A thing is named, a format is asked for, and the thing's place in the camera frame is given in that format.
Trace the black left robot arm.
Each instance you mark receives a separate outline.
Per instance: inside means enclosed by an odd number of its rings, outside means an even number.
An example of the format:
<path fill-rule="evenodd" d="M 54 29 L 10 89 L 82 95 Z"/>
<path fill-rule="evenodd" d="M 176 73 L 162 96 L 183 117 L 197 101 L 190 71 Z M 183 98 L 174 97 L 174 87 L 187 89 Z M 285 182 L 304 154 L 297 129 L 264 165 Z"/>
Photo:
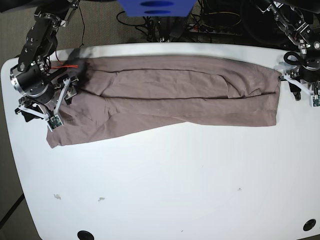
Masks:
<path fill-rule="evenodd" d="M 240 18 L 246 32 L 257 42 L 274 47 L 292 44 L 297 51 L 284 54 L 291 66 L 280 81 L 288 82 L 296 101 L 307 94 L 310 105 L 320 105 L 320 34 L 312 28 L 320 15 L 318 2 L 304 0 L 243 0 Z"/>

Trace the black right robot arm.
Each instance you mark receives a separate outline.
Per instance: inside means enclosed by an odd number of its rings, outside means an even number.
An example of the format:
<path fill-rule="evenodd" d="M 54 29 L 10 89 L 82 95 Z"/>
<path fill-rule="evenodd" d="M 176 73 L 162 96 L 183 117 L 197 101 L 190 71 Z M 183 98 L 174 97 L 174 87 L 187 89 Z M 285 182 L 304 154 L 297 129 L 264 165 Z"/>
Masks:
<path fill-rule="evenodd" d="M 72 79 L 66 75 L 61 83 L 53 84 L 67 66 L 52 72 L 50 56 L 56 51 L 57 31 L 67 24 L 78 8 L 77 0 L 2 0 L 1 13 L 35 8 L 35 24 L 28 31 L 18 63 L 10 69 L 10 82 L 21 94 L 16 114 L 26 122 L 44 119 L 52 129 L 63 125 L 59 108 L 70 89 Z"/>

